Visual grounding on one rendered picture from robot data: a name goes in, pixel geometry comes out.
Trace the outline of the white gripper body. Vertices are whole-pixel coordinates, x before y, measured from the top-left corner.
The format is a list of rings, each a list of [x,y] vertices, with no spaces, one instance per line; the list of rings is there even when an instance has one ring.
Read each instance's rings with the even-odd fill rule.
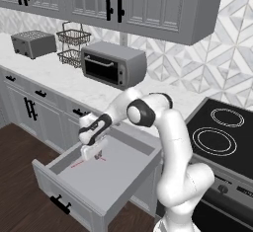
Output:
[[[89,161],[94,156],[97,156],[108,144],[108,139],[104,136],[99,141],[96,141],[93,145],[83,145],[81,147],[81,155],[82,159],[85,161]]]

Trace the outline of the open grey drawer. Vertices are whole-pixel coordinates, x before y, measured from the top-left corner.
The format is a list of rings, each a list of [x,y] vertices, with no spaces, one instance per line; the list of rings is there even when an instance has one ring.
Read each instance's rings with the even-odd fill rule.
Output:
[[[116,128],[107,135],[102,158],[84,161],[81,144],[47,165],[35,160],[40,189],[49,197],[62,195],[64,205],[89,232],[108,232],[108,225],[127,202],[153,216],[156,184],[161,174],[160,140],[139,130],[124,133]]]

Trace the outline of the grey closed drawer front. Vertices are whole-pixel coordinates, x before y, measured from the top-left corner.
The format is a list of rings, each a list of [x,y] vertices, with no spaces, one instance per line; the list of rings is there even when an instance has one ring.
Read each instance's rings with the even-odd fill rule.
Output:
[[[29,85],[29,92],[33,97],[49,105],[52,105],[58,109],[61,108],[61,105],[59,104],[60,99],[58,99],[58,95],[54,91],[50,90],[50,88],[47,88],[45,86],[42,86],[40,84],[31,81],[28,82],[28,85]]]
[[[6,70],[4,68],[1,69],[2,71],[2,75],[3,75],[3,79],[9,83],[12,84],[20,89],[25,90],[25,83],[24,83],[24,79],[19,76],[18,74],[15,74],[12,71]]]
[[[74,122],[75,124],[78,124],[81,116],[87,115],[91,112],[91,109],[87,108],[84,104],[66,98],[61,98],[58,105],[63,110],[65,123]]]

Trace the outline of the grey lower cabinet door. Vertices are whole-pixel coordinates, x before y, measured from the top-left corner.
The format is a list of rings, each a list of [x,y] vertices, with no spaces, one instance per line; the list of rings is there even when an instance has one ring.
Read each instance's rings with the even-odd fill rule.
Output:
[[[34,109],[40,124],[42,141],[58,153],[63,153],[65,141],[62,127],[62,111],[54,106],[34,99]]]
[[[63,118],[64,150],[68,150],[79,141],[79,118],[69,114],[63,114]]]
[[[27,97],[19,89],[10,85],[7,86],[8,95],[13,105],[18,126],[23,128],[31,135],[36,135],[35,126],[33,124],[33,117],[29,118],[24,102],[24,97]]]

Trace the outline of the grey toaster oven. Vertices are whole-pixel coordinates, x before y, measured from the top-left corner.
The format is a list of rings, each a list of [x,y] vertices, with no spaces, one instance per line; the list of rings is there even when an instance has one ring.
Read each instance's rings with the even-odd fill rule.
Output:
[[[81,67],[86,77],[125,90],[143,81],[147,59],[142,50],[99,41],[81,49]]]

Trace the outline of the grey toaster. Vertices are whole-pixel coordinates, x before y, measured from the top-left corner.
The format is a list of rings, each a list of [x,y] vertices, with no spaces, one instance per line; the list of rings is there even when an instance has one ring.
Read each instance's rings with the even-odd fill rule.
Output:
[[[55,35],[42,31],[28,31],[11,35],[11,41],[16,53],[30,59],[57,52]]]

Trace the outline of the black stove with hob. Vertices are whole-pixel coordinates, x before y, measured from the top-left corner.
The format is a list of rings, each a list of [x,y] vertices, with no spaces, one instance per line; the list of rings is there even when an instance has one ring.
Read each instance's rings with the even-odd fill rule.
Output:
[[[191,162],[205,163],[214,173],[194,222],[202,232],[253,232],[253,112],[205,98],[186,124]],[[221,194],[219,185],[228,193]]]

